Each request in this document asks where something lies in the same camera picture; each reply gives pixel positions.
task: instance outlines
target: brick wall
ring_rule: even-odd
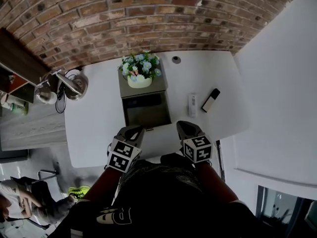
[[[50,68],[143,49],[236,53],[291,0],[0,0],[4,27]]]

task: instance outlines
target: sneaker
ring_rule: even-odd
[[[80,199],[86,195],[89,189],[90,187],[86,185],[80,186],[79,188],[70,187],[68,189],[68,195],[72,195],[76,199]]]

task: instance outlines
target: flower pot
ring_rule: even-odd
[[[133,82],[130,77],[128,77],[128,85],[132,88],[144,88],[152,84],[152,78],[146,78],[143,82]]]

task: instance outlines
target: white table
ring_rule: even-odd
[[[145,133],[142,159],[178,151],[180,143],[175,123],[187,120],[198,124],[213,141],[229,137],[249,126],[247,105],[240,75],[230,52],[178,51],[157,54],[163,64],[172,124]],[[181,58],[180,64],[172,62]],[[76,168],[105,165],[108,145],[125,127],[117,67],[113,59],[84,68],[88,90],[83,99],[67,100],[66,135],[72,165]],[[208,113],[199,110],[192,119],[187,116],[188,93],[198,94],[199,107],[214,88],[220,95]]]

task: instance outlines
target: chair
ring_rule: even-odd
[[[50,174],[51,176],[43,177],[42,174]],[[48,179],[55,178],[55,177],[57,177],[57,175],[58,175],[57,171],[40,170],[40,171],[38,171],[38,179],[37,180],[32,179],[32,178],[28,178],[28,177],[21,177],[21,178],[10,177],[10,178],[11,178],[11,180],[14,180],[15,182],[17,182],[18,184],[25,186],[27,191],[32,192],[31,188],[32,188],[33,184],[36,184],[39,181],[45,181],[45,180],[48,180]],[[10,221],[15,221],[15,220],[20,220],[20,219],[12,219],[12,218],[8,218],[7,219],[7,221],[9,221],[9,222]],[[30,218],[29,219],[24,219],[24,220],[29,221],[33,225],[35,225],[38,228],[41,228],[43,230],[46,230],[46,229],[48,229],[51,226],[50,224],[41,225],[41,224],[37,223],[36,221],[31,220]]]

